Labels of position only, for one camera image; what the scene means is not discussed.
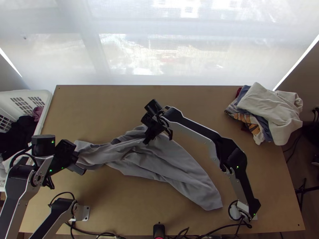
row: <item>blue cloth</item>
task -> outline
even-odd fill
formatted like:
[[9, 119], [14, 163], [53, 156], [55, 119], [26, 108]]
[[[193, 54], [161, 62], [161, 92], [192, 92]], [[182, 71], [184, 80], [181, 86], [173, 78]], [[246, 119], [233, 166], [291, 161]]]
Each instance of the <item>blue cloth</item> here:
[[[244, 95], [247, 93], [247, 91], [250, 89], [250, 86], [243, 86], [241, 91], [239, 92], [239, 95], [237, 96], [237, 102], [240, 102], [240, 100], [244, 97]], [[250, 113], [249, 111], [247, 110], [243, 110], [243, 109], [239, 109], [238, 108], [238, 111], [240, 113], [243, 113], [243, 114], [252, 114]], [[274, 141], [272, 139], [272, 133], [270, 132], [269, 130], [269, 124], [268, 124], [268, 121], [264, 118], [264, 117], [261, 117], [261, 116], [257, 116], [257, 115], [254, 115], [252, 114], [259, 122], [259, 124], [261, 125], [262, 127], [262, 132], [264, 133], [264, 137], [265, 137], [265, 140], [267, 142], [272, 142]]]

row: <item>gray shirt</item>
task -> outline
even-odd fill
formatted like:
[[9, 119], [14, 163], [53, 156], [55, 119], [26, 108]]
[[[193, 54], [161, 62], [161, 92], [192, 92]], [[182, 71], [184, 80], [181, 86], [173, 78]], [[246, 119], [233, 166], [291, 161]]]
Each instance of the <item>gray shirt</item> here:
[[101, 145], [75, 141], [80, 153], [77, 164], [88, 170], [105, 164], [124, 175], [168, 182], [207, 211], [222, 207], [218, 190], [198, 162], [163, 133], [143, 144], [146, 129], [145, 125], [138, 126]]

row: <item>window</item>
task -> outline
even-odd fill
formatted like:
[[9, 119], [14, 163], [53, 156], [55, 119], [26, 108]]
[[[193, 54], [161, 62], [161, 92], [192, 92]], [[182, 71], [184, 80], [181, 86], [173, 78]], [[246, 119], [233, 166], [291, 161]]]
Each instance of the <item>window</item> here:
[[318, 9], [318, 0], [0, 0], [0, 48], [31, 89], [273, 89], [318, 36]]
[[236, 8], [236, 7], [237, 7], [237, 1], [230, 1], [230, 2], [229, 2], [229, 6], [230, 6], [231, 8]]
[[193, 12], [193, 8], [192, 7], [186, 7], [185, 8], [185, 12], [186, 13], [192, 13]]

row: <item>wall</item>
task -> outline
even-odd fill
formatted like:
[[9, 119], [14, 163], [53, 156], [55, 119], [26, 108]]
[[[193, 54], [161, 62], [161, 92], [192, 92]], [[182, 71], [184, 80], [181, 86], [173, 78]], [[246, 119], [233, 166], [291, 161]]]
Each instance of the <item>wall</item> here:
[[296, 92], [303, 100], [303, 121], [312, 121], [311, 110], [319, 107], [319, 42], [293, 69], [277, 90]]
[[0, 55], [0, 91], [29, 89], [21, 76]]

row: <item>wooden table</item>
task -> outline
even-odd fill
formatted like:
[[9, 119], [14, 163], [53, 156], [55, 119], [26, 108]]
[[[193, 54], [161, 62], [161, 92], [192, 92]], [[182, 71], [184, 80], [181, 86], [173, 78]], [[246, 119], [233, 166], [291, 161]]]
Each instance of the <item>wooden table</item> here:
[[[106, 143], [140, 125], [144, 106], [156, 98], [162, 106], [180, 109], [185, 117], [197, 121], [223, 137], [232, 138], [248, 158], [247, 175], [260, 200], [258, 220], [252, 229], [240, 233], [304, 230], [289, 171], [281, 147], [273, 143], [257, 146], [241, 123], [224, 109], [234, 99], [236, 86], [57, 86], [44, 124], [43, 134], [56, 135], [56, 141], [84, 140]], [[55, 190], [41, 188], [30, 201], [20, 231], [33, 232], [49, 215], [47, 204], [58, 193], [71, 191], [82, 205], [91, 206], [87, 222], [77, 227], [87, 231], [112, 231], [120, 235], [152, 235], [161, 222], [168, 235], [190, 227], [189, 234], [204, 234], [234, 223], [227, 208], [236, 199], [228, 177], [209, 159], [206, 146], [181, 132], [174, 140], [183, 146], [206, 170], [219, 190], [222, 209], [205, 211], [167, 183], [124, 176], [104, 166], [79, 176], [68, 170], [53, 176]], [[234, 233], [229, 227], [222, 234]], [[69, 234], [63, 225], [58, 233]]]

